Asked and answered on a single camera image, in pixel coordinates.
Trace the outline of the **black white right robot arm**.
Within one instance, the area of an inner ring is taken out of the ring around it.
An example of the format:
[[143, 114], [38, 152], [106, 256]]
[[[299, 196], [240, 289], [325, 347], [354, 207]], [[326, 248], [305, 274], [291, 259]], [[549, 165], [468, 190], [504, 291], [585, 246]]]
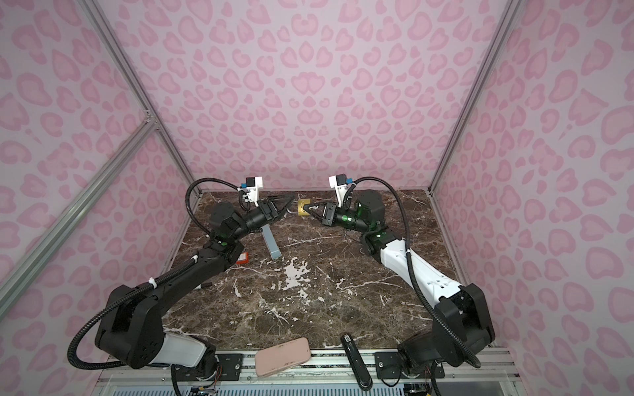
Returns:
[[471, 365], [473, 358], [495, 341], [482, 289], [452, 280], [407, 249], [406, 238], [386, 223], [386, 207], [379, 192], [362, 191], [349, 207], [343, 206], [342, 199], [301, 207], [324, 226], [359, 232], [363, 251], [424, 297], [424, 308], [434, 321], [432, 329], [416, 333], [397, 347], [407, 376], [430, 375], [439, 363]]

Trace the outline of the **red key fob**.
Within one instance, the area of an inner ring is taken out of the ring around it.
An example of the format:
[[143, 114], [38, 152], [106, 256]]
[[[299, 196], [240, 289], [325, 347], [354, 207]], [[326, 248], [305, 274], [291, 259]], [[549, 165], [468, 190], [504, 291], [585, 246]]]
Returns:
[[248, 252], [243, 252], [240, 254], [239, 259], [237, 260], [236, 264], [237, 265], [244, 265], [249, 263], [249, 253]]

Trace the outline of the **brass padlock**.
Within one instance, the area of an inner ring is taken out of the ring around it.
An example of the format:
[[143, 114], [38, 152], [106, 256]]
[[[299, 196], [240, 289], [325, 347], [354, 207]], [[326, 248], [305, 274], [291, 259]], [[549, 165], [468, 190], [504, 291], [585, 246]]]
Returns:
[[311, 199], [299, 199], [297, 201], [297, 213], [299, 216], [310, 216], [310, 213], [305, 210], [305, 206], [311, 203]]

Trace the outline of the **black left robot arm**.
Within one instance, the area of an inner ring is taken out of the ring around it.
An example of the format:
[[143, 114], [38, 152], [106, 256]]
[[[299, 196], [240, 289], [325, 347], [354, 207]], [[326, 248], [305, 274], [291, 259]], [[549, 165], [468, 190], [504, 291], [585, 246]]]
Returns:
[[110, 311], [98, 323], [96, 346], [122, 365], [181, 366], [210, 375], [216, 370], [216, 348], [193, 336], [165, 331], [163, 317], [205, 281], [230, 269], [244, 252], [242, 238], [282, 219], [295, 196], [267, 196], [240, 214], [229, 202], [212, 207], [210, 238], [185, 264], [135, 288], [111, 293]]

